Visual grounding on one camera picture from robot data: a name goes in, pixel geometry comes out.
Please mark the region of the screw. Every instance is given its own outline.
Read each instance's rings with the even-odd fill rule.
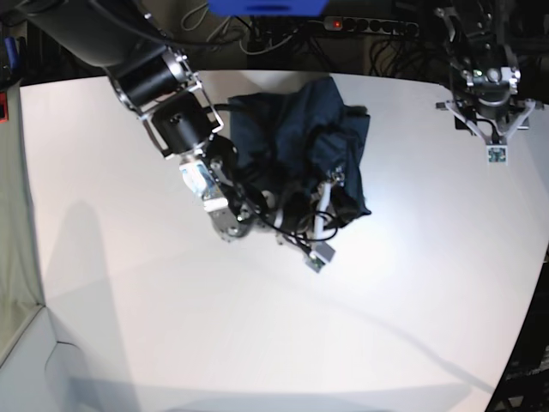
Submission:
[[[238,221],[245,221],[250,218],[250,212],[248,209],[241,209],[240,215],[237,216]]]
[[[501,80],[501,72],[498,69],[488,69],[486,72],[486,76],[488,77],[488,80],[492,83],[497,83]]]

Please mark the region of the power strip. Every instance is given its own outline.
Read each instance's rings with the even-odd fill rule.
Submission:
[[[406,21],[327,16],[323,22],[329,32],[419,36],[418,24]]]

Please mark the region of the red switch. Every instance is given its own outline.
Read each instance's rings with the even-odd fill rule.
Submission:
[[[8,121],[8,98],[6,93],[0,93],[0,123]]]
[[[339,32],[343,29],[343,20],[340,17],[324,17],[324,28],[329,32]]]

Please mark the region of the wires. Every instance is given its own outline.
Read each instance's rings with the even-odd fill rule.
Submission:
[[[192,25],[192,26],[187,26],[185,23],[195,14],[195,13],[198,13],[199,11],[202,10],[202,14],[200,15],[200,17],[198,18],[198,21]],[[192,32],[193,30],[196,30],[198,29],[198,27],[204,23],[204,19],[206,19],[206,15],[208,14],[209,12],[209,6],[208,6],[208,2],[206,3],[203,3],[201,4],[200,6],[198,7],[195,7],[193,10],[189,11],[187,14],[185,14],[183,16],[183,18],[181,19],[181,22],[180,22],[180,26],[181,28],[185,31],[185,32]]]
[[[194,9],[187,12],[183,16],[183,18],[181,19],[181,22],[180,22],[181,29],[184,30],[185,32],[192,32],[194,30],[197,30],[204,23],[204,20],[206,19],[206,16],[208,15],[208,13],[209,13],[208,2],[203,3],[203,4],[199,5],[198,7],[195,7]],[[187,26],[187,22],[191,18],[193,18],[195,15],[198,15],[198,20],[196,21],[196,23],[191,25],[191,26]],[[235,18],[235,17],[229,16],[229,17],[226,17],[225,19],[223,19],[221,24],[219,24],[209,34],[209,36],[206,38],[206,42],[210,43],[212,45],[215,45],[213,43],[214,39],[223,40],[231,31],[237,32],[238,35],[239,35],[238,38],[242,39],[244,37],[244,32],[242,31],[241,27],[233,27],[232,26],[233,19],[236,19],[236,20],[242,22],[247,28],[251,29],[250,25],[248,23],[246,23],[244,20],[242,20],[241,18]]]
[[[288,43],[292,38],[293,38],[293,35],[295,33],[298,32],[298,29],[294,30],[292,32],[292,34],[290,34],[289,36],[287,36],[285,39],[279,41],[276,45],[270,45],[268,46],[267,48],[265,48],[264,50],[260,50],[260,51],[247,51],[245,48],[244,48],[244,45],[242,44],[242,40],[239,41],[238,45],[240,45],[240,50],[242,51],[243,54],[247,55],[247,56],[260,56],[262,54],[266,54],[266,53],[270,53],[272,52],[273,50],[276,50],[280,47],[282,47],[283,45],[285,45],[286,43]]]
[[[305,243],[316,243],[316,242],[326,242],[328,240],[331,240],[333,239],[338,231],[339,231],[339,228],[336,227],[334,229],[334,232],[332,234],[330,234],[330,236],[327,236],[326,238],[322,238],[322,239],[308,239],[305,235],[302,234],[302,236],[299,236],[298,233],[290,233],[286,230],[283,230],[283,229],[280,229],[279,227],[275,226],[273,223],[271,223],[270,221],[268,221],[267,217],[265,215],[263,215],[262,213],[259,213],[255,210],[255,208],[253,207],[253,205],[250,205],[248,204],[248,208],[252,211],[252,213],[254,215],[256,215],[259,220],[265,225],[265,226],[268,226],[270,227],[271,229],[274,229],[276,232],[284,235],[284,236],[287,236],[288,238],[292,238],[292,239],[295,239],[297,240],[298,242],[305,242]],[[320,211],[317,211],[315,210],[314,212],[311,212],[310,214],[304,216],[302,219],[299,220],[299,222],[302,222],[304,221],[305,219],[309,219],[311,218],[313,215],[316,215],[316,214],[319,214],[319,213],[322,213],[323,215],[325,215],[326,217],[329,217],[331,218],[332,220],[335,219],[335,217],[333,215],[331,215],[330,213],[327,213],[327,212],[320,212]]]
[[[187,41],[187,40],[179,40],[174,39],[171,37],[168,37],[167,35],[162,35],[160,32],[157,32],[154,27],[146,27],[143,25],[141,28],[139,25],[142,25],[143,23],[147,23],[146,20],[143,18],[142,21],[138,21],[137,19],[134,19],[135,21],[130,21],[126,17],[120,17],[116,13],[112,12],[110,9],[105,7],[105,5],[100,3],[100,0],[89,0],[90,6],[97,11],[100,15],[105,17],[108,21],[116,24],[117,26],[121,27],[122,29],[126,30],[129,33],[133,33],[136,36],[141,37],[142,39],[147,39],[149,41],[152,41],[154,43],[162,44],[162,45],[169,45],[170,47],[175,48],[185,48],[185,47],[210,47],[210,46],[225,46],[230,45],[236,41],[239,41],[244,37],[244,33],[241,33],[237,38],[235,39],[228,39],[224,41],[219,42],[193,42],[193,41]]]
[[[339,72],[340,70],[334,64],[334,62],[328,57],[324,52],[323,48],[318,44],[318,41],[315,37],[310,37],[307,39],[309,49],[318,59],[319,63],[329,72]]]
[[[369,76],[385,76],[429,81],[431,64],[448,64],[436,49],[429,48],[421,39],[395,37],[379,39],[369,50]]]

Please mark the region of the blue object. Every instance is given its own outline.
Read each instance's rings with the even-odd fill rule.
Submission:
[[[9,69],[14,71],[19,68],[19,53],[17,52],[17,44],[13,37],[6,37],[3,40],[6,46],[6,52],[8,54]]]
[[[209,0],[217,15],[320,15],[328,0]]]
[[[352,218],[369,215],[360,175],[370,116],[364,107],[343,104],[334,79],[309,82],[297,93],[260,93],[229,99],[241,111],[231,112],[231,140],[238,149],[238,166],[276,162],[254,186],[281,196],[289,182],[306,191],[333,173],[343,173]]]

